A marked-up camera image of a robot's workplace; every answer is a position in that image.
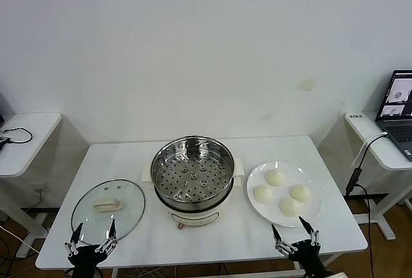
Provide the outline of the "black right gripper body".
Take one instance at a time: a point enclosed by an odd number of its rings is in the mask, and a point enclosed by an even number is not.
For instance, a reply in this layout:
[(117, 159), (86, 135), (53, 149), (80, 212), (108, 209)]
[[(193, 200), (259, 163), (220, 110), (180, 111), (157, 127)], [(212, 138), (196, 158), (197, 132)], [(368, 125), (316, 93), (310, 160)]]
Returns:
[(325, 267), (319, 259), (320, 244), (312, 245), (310, 239), (292, 243), (289, 259), (298, 262), (305, 271), (304, 277), (325, 277)]

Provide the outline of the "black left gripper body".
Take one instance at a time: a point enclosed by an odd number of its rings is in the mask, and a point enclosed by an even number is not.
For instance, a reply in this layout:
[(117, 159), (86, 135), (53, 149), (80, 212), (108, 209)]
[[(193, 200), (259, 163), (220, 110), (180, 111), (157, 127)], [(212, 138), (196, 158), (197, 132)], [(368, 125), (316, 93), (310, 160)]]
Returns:
[(66, 270), (66, 277), (103, 277), (98, 265), (108, 258), (111, 253), (111, 244), (103, 247), (99, 245), (74, 247), (66, 244), (68, 261), (72, 267)]

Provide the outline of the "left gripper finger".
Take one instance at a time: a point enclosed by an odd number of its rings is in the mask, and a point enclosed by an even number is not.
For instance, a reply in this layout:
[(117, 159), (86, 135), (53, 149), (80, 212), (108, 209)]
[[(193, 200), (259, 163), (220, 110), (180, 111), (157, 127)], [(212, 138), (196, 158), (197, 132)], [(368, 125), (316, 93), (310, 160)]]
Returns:
[(68, 257), (78, 254), (77, 244), (80, 240), (80, 234), (82, 230), (83, 223), (80, 223), (78, 227), (72, 232), (70, 240), (64, 243), (64, 247), (68, 253)]
[(106, 240), (98, 248), (95, 249), (96, 253), (110, 254), (117, 246), (117, 231), (115, 226), (115, 220), (111, 221), (110, 228), (106, 234)]

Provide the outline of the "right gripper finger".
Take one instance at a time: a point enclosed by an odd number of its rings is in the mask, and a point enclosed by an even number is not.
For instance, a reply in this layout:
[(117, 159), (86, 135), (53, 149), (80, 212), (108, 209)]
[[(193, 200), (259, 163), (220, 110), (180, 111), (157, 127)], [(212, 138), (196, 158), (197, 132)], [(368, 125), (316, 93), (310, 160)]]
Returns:
[(292, 255), (295, 253), (294, 247), (287, 242), (283, 241), (279, 232), (277, 231), (274, 224), (271, 224), (274, 239), (275, 239), (275, 249), (282, 255)]
[(311, 224), (309, 222), (307, 222), (304, 218), (302, 218), (301, 216), (299, 216), (299, 220), (302, 224), (302, 226), (304, 227), (304, 229), (306, 230), (306, 232), (308, 233), (308, 235), (310, 236), (310, 244), (312, 246), (320, 246), (320, 242), (319, 242), (319, 231), (318, 230), (314, 230), (311, 226)]

